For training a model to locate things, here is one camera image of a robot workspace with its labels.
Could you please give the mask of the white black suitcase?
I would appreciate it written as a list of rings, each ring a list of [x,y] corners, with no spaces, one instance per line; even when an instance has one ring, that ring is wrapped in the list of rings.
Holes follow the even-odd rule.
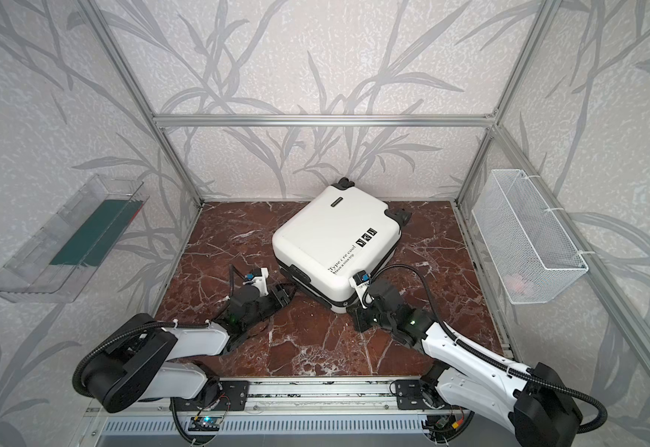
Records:
[[[377,273],[393,256],[412,214],[391,209],[343,177],[272,237],[281,273],[337,314],[359,301],[351,279]]]

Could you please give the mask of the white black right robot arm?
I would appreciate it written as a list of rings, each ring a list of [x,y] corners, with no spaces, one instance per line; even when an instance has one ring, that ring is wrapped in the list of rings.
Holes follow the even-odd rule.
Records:
[[[561,381],[553,370],[540,365],[533,381],[521,379],[526,365],[497,356],[431,313],[410,307],[388,281],[359,272],[349,283],[358,296],[351,311],[358,327],[378,327],[433,359],[419,379],[420,399],[433,410],[453,412],[449,431],[464,426],[473,413],[512,432],[522,446],[572,445],[583,416],[572,397],[539,385],[542,379]]]

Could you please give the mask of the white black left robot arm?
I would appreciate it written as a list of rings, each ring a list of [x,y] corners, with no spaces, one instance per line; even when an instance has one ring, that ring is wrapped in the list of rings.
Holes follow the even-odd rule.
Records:
[[[278,283],[264,294],[253,284],[244,285],[214,320],[201,325],[137,314],[79,361],[73,389],[98,400],[108,413],[144,400],[209,395],[218,382],[216,374],[181,360],[232,353],[255,326],[289,305],[295,292],[289,283]]]

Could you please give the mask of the green circuit board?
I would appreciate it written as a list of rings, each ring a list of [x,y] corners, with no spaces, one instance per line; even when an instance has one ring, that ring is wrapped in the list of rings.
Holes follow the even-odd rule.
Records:
[[[219,416],[194,416],[191,417],[187,431],[192,433],[216,432],[220,430],[222,417]]]

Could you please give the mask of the pink item in basket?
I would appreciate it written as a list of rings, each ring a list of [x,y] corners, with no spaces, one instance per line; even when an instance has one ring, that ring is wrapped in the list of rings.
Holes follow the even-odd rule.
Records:
[[[518,273],[505,276],[504,283],[510,294],[527,296],[531,293],[531,282]]]

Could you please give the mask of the green board in bin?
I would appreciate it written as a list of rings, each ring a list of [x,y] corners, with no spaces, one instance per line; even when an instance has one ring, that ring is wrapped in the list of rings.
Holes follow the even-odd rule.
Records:
[[[100,266],[131,224],[143,200],[107,199],[50,261],[51,266]]]

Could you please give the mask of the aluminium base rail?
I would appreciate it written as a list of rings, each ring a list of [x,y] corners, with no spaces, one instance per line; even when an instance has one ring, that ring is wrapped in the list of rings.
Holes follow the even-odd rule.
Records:
[[[475,413],[489,412],[507,416],[514,411],[517,398],[541,387],[536,377],[522,380],[513,374],[494,378],[505,390],[487,387],[473,378],[448,369],[441,374],[426,374],[417,380],[347,377],[343,381],[225,380],[203,371],[185,370],[181,364],[168,365],[153,378],[136,376],[107,379],[93,376],[86,385],[76,384],[80,393],[98,400],[109,413],[121,412],[136,402],[176,399],[179,408],[207,408],[220,399],[230,403],[232,411],[242,411],[250,400],[281,399],[326,404],[344,402],[362,405],[367,399],[395,399],[401,411],[431,410],[455,412],[463,408]]]

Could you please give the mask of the clear plastic wall bin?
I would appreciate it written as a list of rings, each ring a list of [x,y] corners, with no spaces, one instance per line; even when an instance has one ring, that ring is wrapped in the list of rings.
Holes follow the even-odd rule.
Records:
[[[144,206],[149,194],[144,182],[139,180],[99,174],[90,177],[0,268],[0,298],[13,304],[75,301],[100,266],[51,266],[49,263],[107,199],[143,200]]]

